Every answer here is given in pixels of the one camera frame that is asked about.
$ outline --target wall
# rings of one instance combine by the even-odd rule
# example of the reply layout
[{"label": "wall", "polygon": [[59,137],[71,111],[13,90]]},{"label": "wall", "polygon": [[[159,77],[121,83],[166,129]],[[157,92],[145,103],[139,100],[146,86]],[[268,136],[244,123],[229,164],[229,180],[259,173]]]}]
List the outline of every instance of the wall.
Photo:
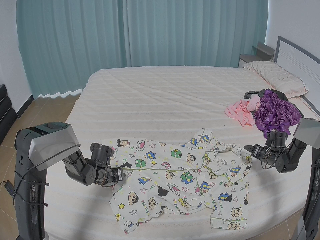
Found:
[{"label": "wall", "polygon": [[320,0],[269,0],[265,44],[276,49],[278,36],[320,58]]},{"label": "wall", "polygon": [[16,112],[31,96],[19,52],[17,0],[0,0],[0,84],[5,84]]}]

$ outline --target black garment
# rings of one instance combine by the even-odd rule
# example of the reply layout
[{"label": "black garment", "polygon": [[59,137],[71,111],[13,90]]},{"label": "black garment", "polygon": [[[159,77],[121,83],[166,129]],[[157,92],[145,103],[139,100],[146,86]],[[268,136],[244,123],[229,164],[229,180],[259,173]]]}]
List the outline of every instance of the black garment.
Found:
[{"label": "black garment", "polygon": [[[274,89],[271,89],[271,91],[272,91],[273,93],[277,94],[278,97],[279,97],[279,99],[284,100],[284,101],[287,101],[287,102],[289,101],[288,98],[287,98],[287,96],[286,96],[283,92],[278,91],[278,90],[274,90]],[[249,99],[252,94],[258,94],[259,97],[262,98],[263,95],[264,95],[264,92],[265,92],[265,89],[262,89],[262,90],[260,90],[260,91],[251,90],[251,91],[248,91],[248,92],[246,92],[246,93],[244,94],[244,98],[245,98],[245,99]],[[301,112],[300,110],[299,110],[299,113],[300,113],[301,117],[304,118],[304,115],[302,114],[302,112]]]}]

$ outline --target pile of clothes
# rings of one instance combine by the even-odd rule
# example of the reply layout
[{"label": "pile of clothes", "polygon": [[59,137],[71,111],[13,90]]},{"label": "pile of clothes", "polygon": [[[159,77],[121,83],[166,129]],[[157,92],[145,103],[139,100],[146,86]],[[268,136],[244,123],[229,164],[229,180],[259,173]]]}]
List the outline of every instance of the pile of clothes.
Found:
[{"label": "pile of clothes", "polygon": [[273,89],[246,92],[243,99],[230,104],[224,112],[242,126],[255,124],[265,138],[272,130],[290,134],[289,126],[304,117],[284,93]]}]

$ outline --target pillow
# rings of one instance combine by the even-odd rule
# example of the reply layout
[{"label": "pillow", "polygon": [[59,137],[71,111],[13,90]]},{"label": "pillow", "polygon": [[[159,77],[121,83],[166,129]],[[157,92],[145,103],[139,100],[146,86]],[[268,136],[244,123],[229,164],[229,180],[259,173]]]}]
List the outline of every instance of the pillow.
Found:
[{"label": "pillow", "polygon": [[284,93],[287,98],[301,96],[308,92],[299,77],[284,70],[273,61],[252,61],[242,67],[258,73],[275,90]]}]

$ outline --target star print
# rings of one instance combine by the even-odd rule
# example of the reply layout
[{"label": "star print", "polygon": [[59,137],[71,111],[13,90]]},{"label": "star print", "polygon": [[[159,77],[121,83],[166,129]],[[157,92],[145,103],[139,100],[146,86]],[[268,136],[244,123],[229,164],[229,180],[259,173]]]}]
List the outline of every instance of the star print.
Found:
[{"label": "star print", "polygon": [[141,189],[140,193],[145,194],[145,193],[146,193],[146,191],[147,191],[147,189],[143,188],[143,189]]},{"label": "star print", "polygon": [[131,210],[130,213],[131,213],[131,215],[134,215],[134,214],[137,214],[137,211],[138,210]]}]

